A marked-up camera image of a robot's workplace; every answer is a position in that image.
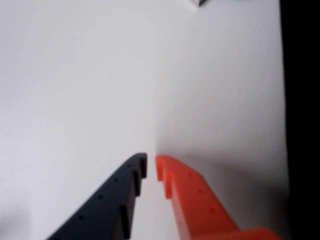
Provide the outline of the dark navy gripper finger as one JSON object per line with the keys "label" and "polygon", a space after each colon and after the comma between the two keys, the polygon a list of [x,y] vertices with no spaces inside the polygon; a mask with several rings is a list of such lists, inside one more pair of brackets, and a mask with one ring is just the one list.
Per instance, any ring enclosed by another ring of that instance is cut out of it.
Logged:
{"label": "dark navy gripper finger", "polygon": [[147,176],[147,159],[142,152],[127,159],[49,239],[130,239],[135,200]]}

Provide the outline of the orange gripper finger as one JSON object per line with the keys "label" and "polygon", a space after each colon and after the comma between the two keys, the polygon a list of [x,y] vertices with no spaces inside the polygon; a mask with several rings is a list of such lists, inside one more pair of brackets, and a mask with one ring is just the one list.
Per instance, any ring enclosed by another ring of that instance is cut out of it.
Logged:
{"label": "orange gripper finger", "polygon": [[205,179],[196,170],[169,156],[155,157],[157,179],[163,183],[182,240],[278,240],[264,228],[241,230]]}

